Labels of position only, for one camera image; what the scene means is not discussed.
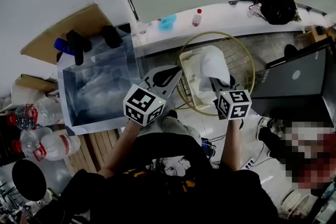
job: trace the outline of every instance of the sneaker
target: sneaker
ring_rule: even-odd
[[[284,135],[283,131],[281,130],[281,126],[283,126],[281,120],[270,119],[268,122],[268,127],[271,132],[280,138]]]
[[[258,123],[258,127],[257,127],[256,140],[260,141],[259,132],[260,132],[261,128],[268,127],[267,123],[268,123],[268,118],[263,117],[263,118],[260,119],[260,121]]]

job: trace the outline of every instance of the black round lid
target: black round lid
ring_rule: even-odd
[[[12,178],[18,192],[27,200],[39,201],[46,194],[47,184],[41,169],[27,159],[16,162]]]

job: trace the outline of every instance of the round wire rack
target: round wire rack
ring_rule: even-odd
[[[184,44],[184,46],[178,53],[179,65],[182,67],[182,64],[180,63],[180,55],[186,51],[186,47],[188,46],[188,44],[190,44],[190,42],[197,39],[198,37],[211,34],[217,34],[217,35],[219,34],[223,35],[224,37],[219,41],[215,42],[210,41],[208,44],[205,44],[204,47],[207,45],[214,45],[217,48],[219,48],[224,54],[224,58],[230,75],[233,76],[236,80],[236,85],[239,84],[243,89],[248,90],[249,93],[251,94],[255,84],[255,66],[253,63],[252,56],[249,53],[246,46],[240,40],[229,34],[217,31],[210,31],[192,37]],[[192,90],[188,85],[188,82],[189,83],[191,82],[190,80],[192,80],[192,78],[187,78],[183,70],[181,79],[176,85],[180,97],[182,98],[184,103],[188,106],[187,109],[189,108],[193,109],[194,111],[207,116],[218,116],[218,114],[211,114],[200,111],[195,107],[195,104],[192,99],[192,92],[191,92]]]

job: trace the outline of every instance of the white cloth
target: white cloth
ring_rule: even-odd
[[[219,79],[223,84],[230,85],[230,73],[224,54],[217,47],[210,45],[203,48],[200,57],[200,91],[211,91],[209,78]]]
[[[191,56],[188,60],[184,61],[184,72],[189,81],[190,88],[194,95],[201,100],[203,104],[213,104],[216,95],[212,89],[200,91],[201,82],[201,53]]]

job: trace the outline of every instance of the black shirt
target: black shirt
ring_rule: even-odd
[[[192,137],[170,133],[138,137],[111,178],[79,171],[60,199],[35,218],[41,224],[60,223],[59,218],[68,223],[88,209],[90,223],[274,223],[278,217],[256,173],[222,164],[213,169]]]

